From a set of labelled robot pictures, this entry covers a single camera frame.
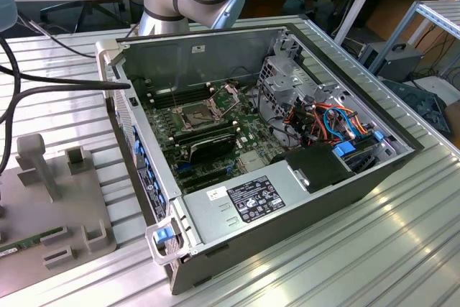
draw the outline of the blue plastic clip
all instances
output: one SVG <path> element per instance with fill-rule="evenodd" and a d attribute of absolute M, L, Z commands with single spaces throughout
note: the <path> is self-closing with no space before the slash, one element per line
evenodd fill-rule
<path fill-rule="evenodd" d="M 374 131 L 374 137 L 379 142 L 381 142 L 385 138 L 385 136 L 383 135 L 383 133 L 381 133 L 381 131 Z"/>
<path fill-rule="evenodd" d="M 342 157 L 342 156 L 348 154 L 349 152 L 355 151 L 356 148 L 350 142 L 342 142 L 342 143 L 338 143 L 334 147 L 333 150 L 336 152 L 336 154 L 339 157 Z"/>

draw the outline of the blue latch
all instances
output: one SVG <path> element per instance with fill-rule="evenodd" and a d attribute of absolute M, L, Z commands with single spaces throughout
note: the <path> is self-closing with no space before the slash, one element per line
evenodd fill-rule
<path fill-rule="evenodd" d="M 376 140 L 381 142 L 385 136 L 383 135 L 383 133 L 381 133 L 381 131 L 374 131 L 374 137 Z"/>
<path fill-rule="evenodd" d="M 157 244 L 162 244 L 167 240 L 173 239 L 175 236 L 174 230 L 171 226 L 167 226 L 166 228 L 159 229 L 155 233 L 153 233 L 153 238 Z"/>
<path fill-rule="evenodd" d="M 336 154 L 339 157 L 342 157 L 342 156 L 348 154 L 349 152 L 355 151 L 356 148 L 350 142 L 342 142 L 342 143 L 338 143 L 334 147 L 333 150 L 336 152 Z"/>

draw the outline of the power supply label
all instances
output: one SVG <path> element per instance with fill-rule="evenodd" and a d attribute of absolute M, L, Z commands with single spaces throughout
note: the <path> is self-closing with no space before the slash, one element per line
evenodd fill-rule
<path fill-rule="evenodd" d="M 285 206 L 267 176 L 227 190 L 227 193 L 246 223 L 259 219 Z"/>

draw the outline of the power supply unit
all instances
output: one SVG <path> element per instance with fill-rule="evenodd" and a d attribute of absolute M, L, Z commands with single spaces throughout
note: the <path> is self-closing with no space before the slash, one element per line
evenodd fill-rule
<path fill-rule="evenodd" d="M 374 42 L 366 45 L 363 53 L 359 56 L 359 62 L 369 68 L 374 59 L 383 50 L 386 42 Z M 394 82 L 403 82 L 409 73 L 417 67 L 423 54 L 406 42 L 398 42 L 385 57 L 375 75 L 381 76 Z"/>

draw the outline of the aluminum extrusion table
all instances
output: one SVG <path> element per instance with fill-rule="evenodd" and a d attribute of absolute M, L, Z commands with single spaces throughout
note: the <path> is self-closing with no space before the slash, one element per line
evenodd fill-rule
<path fill-rule="evenodd" d="M 154 264 L 143 238 L 145 222 L 102 95 L 85 91 L 26 98 L 15 116 L 14 136 L 41 131 L 47 155 L 77 144 L 92 151 L 119 248 L 8 295 L 0 306 L 457 306 L 460 152 L 314 24 L 298 17 L 273 17 L 242 20 L 236 26 L 286 22 L 316 42 L 418 138 L 425 151 L 362 201 L 211 281 L 172 296 L 165 271 Z M 203 27 L 193 24 L 191 29 Z M 61 39 L 82 52 L 92 52 L 95 41 L 125 34 L 124 30 L 91 32 Z M 46 38 L 10 43 L 23 71 L 98 78 L 93 60 L 71 55 Z M 4 54 L 0 63 L 6 63 Z M 320 70 L 313 60 L 305 64 L 314 73 Z M 2 75 L 0 83 L 3 110 L 12 93 L 12 78 Z M 25 81 L 24 88 L 38 84 Z"/>

